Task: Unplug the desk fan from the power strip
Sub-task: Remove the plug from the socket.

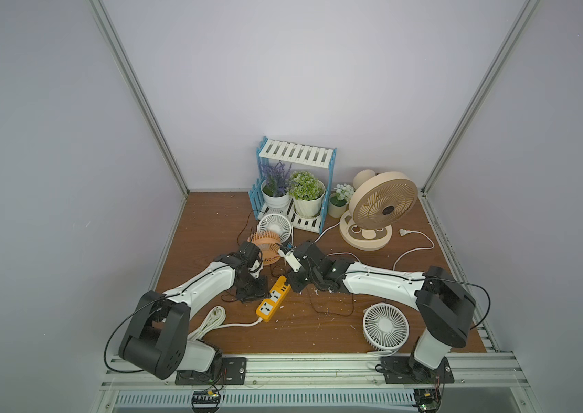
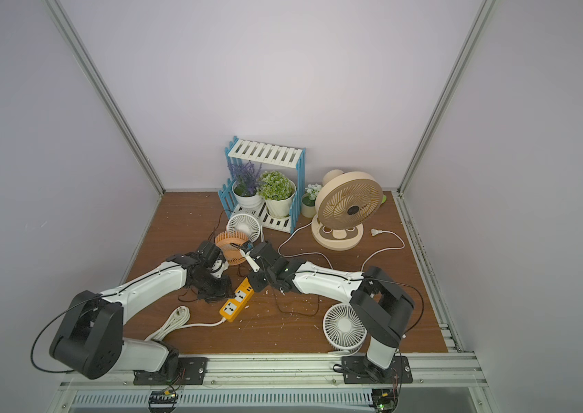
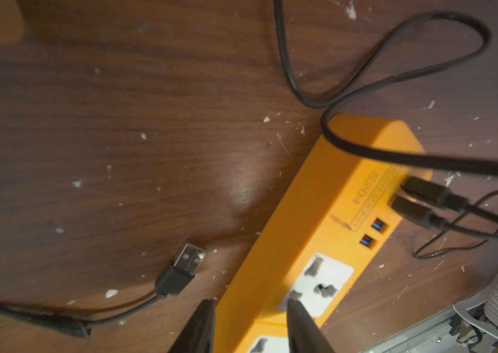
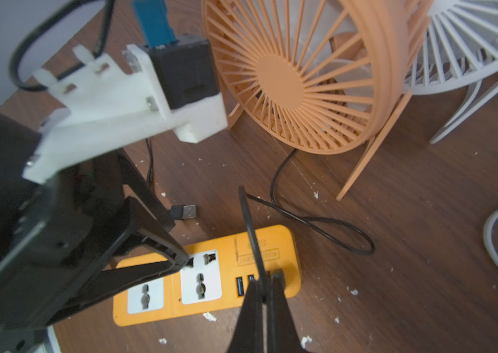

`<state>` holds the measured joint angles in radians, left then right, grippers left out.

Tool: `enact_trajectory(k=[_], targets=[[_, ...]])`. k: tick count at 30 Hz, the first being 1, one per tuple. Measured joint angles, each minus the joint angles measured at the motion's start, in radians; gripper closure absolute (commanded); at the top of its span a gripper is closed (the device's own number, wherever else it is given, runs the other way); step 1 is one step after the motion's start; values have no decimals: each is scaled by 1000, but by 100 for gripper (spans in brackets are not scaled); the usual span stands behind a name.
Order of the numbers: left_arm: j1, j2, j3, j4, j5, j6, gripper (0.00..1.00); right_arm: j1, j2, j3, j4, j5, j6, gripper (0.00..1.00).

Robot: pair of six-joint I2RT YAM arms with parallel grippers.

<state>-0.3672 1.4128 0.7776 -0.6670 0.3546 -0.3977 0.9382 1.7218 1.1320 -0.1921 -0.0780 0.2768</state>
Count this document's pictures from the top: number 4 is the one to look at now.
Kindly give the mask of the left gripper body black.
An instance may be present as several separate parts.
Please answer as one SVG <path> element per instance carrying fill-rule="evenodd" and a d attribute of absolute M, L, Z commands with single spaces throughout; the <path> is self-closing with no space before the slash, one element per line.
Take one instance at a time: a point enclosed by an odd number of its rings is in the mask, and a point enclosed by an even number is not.
<path fill-rule="evenodd" d="M 175 222 L 122 149 L 43 184 L 22 172 L 40 134 L 0 114 L 0 352 L 189 262 Z"/>

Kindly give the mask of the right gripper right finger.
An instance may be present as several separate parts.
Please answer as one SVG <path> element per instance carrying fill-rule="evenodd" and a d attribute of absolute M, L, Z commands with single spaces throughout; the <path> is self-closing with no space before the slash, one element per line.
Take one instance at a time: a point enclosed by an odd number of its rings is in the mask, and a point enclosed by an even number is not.
<path fill-rule="evenodd" d="M 275 270 L 266 296 L 268 352 L 306 352 L 300 344 L 284 290 L 284 273 Z"/>

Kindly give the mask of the yellow power strip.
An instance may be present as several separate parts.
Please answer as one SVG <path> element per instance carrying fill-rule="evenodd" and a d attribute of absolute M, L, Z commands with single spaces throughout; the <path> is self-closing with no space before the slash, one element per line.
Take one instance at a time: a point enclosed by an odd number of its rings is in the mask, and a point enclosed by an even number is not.
<path fill-rule="evenodd" d="M 287 298 L 295 297 L 301 287 L 301 271 L 292 232 L 275 225 L 258 229 L 256 237 L 266 272 L 282 270 L 284 293 Z M 196 314 L 212 321 L 212 312 L 242 305 L 249 282 L 258 277 L 247 234 L 191 244 L 186 250 L 191 262 L 180 272 L 115 295 L 116 325 L 127 327 Z"/>

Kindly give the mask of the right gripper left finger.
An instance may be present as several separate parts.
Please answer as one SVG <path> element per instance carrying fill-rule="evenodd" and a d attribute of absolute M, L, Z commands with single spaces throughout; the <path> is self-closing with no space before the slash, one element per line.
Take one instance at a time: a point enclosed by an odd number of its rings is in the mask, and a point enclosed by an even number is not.
<path fill-rule="evenodd" d="M 259 282 L 250 281 L 227 353 L 264 352 L 263 298 Z"/>

